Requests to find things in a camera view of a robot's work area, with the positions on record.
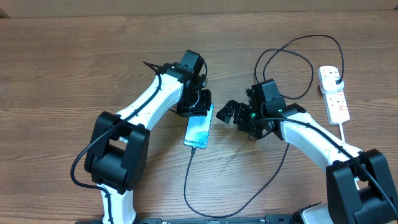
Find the Galaxy S24 smartphone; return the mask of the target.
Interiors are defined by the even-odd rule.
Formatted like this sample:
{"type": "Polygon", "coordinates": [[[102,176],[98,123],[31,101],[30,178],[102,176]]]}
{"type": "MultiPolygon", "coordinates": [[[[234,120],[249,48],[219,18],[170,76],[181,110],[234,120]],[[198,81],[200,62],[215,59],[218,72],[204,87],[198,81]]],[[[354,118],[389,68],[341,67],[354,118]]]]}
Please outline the Galaxy S24 smartphone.
{"type": "Polygon", "coordinates": [[[205,149],[208,144],[208,136],[213,117],[214,104],[206,116],[192,116],[188,119],[187,128],[183,143],[188,147],[205,149]]]}

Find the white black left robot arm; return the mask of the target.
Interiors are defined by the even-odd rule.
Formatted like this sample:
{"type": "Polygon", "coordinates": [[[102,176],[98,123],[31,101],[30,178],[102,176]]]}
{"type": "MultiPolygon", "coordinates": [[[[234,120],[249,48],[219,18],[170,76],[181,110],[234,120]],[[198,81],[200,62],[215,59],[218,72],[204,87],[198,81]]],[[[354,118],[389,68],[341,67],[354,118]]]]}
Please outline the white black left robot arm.
{"type": "Polygon", "coordinates": [[[102,112],[90,143],[73,161],[70,177],[79,187],[100,190],[103,216],[98,223],[134,223],[133,193],[144,174],[150,132],[172,106],[181,117],[206,116],[211,92],[205,88],[205,59],[187,50],[181,61],[148,63],[154,81],[131,105],[116,114],[102,112]]]}

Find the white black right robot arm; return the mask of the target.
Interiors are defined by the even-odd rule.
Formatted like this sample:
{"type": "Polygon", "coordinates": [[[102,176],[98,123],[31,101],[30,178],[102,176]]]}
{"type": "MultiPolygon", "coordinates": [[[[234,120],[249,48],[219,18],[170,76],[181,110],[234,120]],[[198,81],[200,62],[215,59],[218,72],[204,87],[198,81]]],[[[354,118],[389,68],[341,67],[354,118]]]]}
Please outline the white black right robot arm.
{"type": "Polygon", "coordinates": [[[321,127],[306,110],[287,105],[270,79],[246,91],[249,103],[230,100],[217,112],[256,139],[275,134],[309,157],[326,175],[326,203],[295,212],[291,223],[390,223],[397,220],[397,190],[385,156],[363,151],[321,127]]]}

